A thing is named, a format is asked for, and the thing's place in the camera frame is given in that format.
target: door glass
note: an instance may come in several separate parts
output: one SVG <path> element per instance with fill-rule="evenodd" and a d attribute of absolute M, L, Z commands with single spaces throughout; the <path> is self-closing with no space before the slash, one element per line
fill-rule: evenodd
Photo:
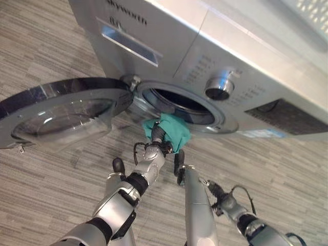
<path fill-rule="evenodd" d="M 39 112 L 19 124 L 12 136 L 51 152 L 76 147 L 110 132 L 113 106 L 109 99 L 72 101 Z"/>

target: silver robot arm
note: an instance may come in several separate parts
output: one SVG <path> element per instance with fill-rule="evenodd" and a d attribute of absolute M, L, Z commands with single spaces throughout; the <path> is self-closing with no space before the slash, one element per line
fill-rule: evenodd
<path fill-rule="evenodd" d="M 225 214 L 234 223 L 239 232 L 245 237 L 251 246 L 293 246 L 288 238 L 279 233 L 266 222 L 258 219 L 245 207 L 241 206 L 233 197 L 232 192 L 225 193 L 223 189 L 213 181 L 201 180 L 211 193 L 217 197 L 216 214 Z"/>
<path fill-rule="evenodd" d="M 122 178 L 114 189 L 106 191 L 105 198 L 96 207 L 90 221 L 77 225 L 51 246 L 106 246 L 110 240 L 132 233 L 130 226 L 140 197 L 157 178 L 164 165 L 165 152 L 162 141 L 165 132 L 154 127 L 152 142 L 145 148 L 143 160 L 135 170 Z"/>

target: drawer handle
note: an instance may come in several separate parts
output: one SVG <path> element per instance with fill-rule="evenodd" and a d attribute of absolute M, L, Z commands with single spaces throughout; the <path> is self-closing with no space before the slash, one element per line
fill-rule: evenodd
<path fill-rule="evenodd" d="M 132 54 L 138 56 L 139 58 L 149 62 L 150 64 L 158 67 L 157 57 L 160 56 L 154 53 L 153 50 L 141 44 L 139 41 L 133 37 L 122 33 L 110 26 L 100 23 L 101 34 L 104 38 L 112 41 L 113 43 L 121 46 Z"/>

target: skyworth logo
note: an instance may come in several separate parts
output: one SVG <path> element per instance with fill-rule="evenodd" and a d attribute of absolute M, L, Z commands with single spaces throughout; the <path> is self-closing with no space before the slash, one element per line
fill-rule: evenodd
<path fill-rule="evenodd" d="M 118 4 L 117 2 L 113 1 L 113 0 L 107 0 L 107 2 L 114 7 L 117 11 L 121 11 L 125 14 L 127 14 L 129 17 L 135 19 L 136 21 L 138 21 L 141 24 L 144 24 L 145 26 L 147 25 L 147 20 L 145 18 L 143 18 L 141 15 L 136 14 L 135 12 L 127 9 L 126 7 L 124 7 L 121 4 Z"/>

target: silver washing machine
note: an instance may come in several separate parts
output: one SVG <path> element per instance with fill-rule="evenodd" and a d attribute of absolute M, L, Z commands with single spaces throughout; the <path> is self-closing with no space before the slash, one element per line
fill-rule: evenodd
<path fill-rule="evenodd" d="M 199 137 L 328 138 L 328 27 L 311 12 L 324 6 L 69 2 L 108 78 L 57 81 L 0 102 L 0 148 L 60 151 L 107 134 L 122 111 L 132 124 L 174 114 Z"/>

